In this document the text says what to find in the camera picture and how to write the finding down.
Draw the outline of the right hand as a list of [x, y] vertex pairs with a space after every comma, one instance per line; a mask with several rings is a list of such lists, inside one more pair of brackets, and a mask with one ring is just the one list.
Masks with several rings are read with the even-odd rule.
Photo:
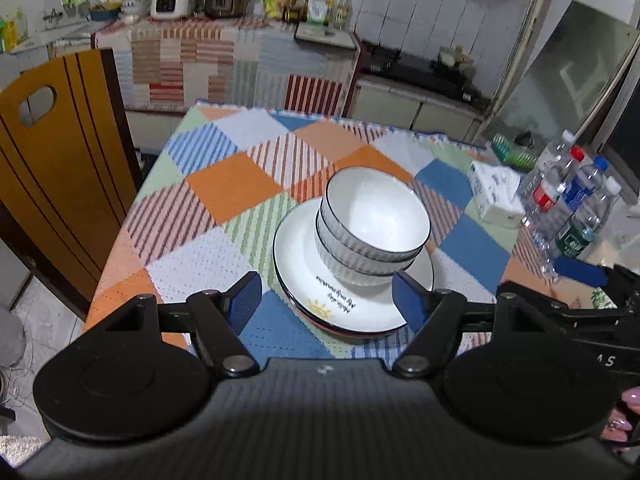
[[626, 389], [608, 415], [601, 442], [614, 454], [639, 456], [639, 387]]

